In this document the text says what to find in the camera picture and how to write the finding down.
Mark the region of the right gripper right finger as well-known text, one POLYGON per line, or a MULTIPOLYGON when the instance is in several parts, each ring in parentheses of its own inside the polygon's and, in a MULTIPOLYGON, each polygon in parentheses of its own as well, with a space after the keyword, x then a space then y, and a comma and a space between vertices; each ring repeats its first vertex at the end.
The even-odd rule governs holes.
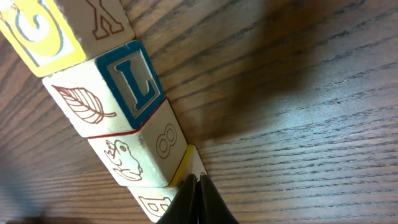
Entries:
POLYGON ((202 175, 198 182, 198 222, 239 224, 208 175, 202 175))

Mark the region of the white wooden number block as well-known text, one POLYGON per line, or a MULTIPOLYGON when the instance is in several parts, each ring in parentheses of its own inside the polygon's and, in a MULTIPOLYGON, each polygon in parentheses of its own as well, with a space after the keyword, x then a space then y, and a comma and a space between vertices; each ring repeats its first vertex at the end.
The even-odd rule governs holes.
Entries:
POLYGON ((128 187, 128 190, 132 193, 149 220, 156 223, 167 211, 183 181, 189 174, 195 174, 197 179, 201 175, 207 174, 197 148, 193 144, 187 146, 183 159, 180 161, 180 165, 168 186, 128 187))

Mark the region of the white block green edge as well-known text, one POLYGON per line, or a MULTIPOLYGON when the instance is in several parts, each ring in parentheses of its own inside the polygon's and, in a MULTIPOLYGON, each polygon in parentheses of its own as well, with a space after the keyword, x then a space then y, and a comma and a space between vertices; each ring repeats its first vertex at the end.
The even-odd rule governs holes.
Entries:
POLYGON ((88 142, 116 182, 127 187, 167 186, 188 146, 167 99, 140 129, 88 142))

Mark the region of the yellow wooden block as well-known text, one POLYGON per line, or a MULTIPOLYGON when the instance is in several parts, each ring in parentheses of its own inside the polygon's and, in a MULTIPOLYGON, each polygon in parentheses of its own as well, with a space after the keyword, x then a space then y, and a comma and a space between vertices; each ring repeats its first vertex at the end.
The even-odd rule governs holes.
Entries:
POLYGON ((37 77, 135 38, 119 0, 1 0, 1 32, 37 77))

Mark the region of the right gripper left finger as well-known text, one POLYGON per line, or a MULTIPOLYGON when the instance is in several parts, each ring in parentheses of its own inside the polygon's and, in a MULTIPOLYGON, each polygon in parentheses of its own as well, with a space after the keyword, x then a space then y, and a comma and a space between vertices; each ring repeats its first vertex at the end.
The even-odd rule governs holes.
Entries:
POLYGON ((189 174, 157 224, 197 224, 197 177, 189 174))

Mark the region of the white block red side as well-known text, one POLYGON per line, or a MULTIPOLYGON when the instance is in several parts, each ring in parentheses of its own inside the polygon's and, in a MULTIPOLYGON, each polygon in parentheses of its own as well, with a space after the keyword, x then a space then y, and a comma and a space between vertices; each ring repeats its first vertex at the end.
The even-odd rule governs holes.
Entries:
POLYGON ((42 82, 84 138, 139 129, 165 98, 139 40, 49 75, 42 82))

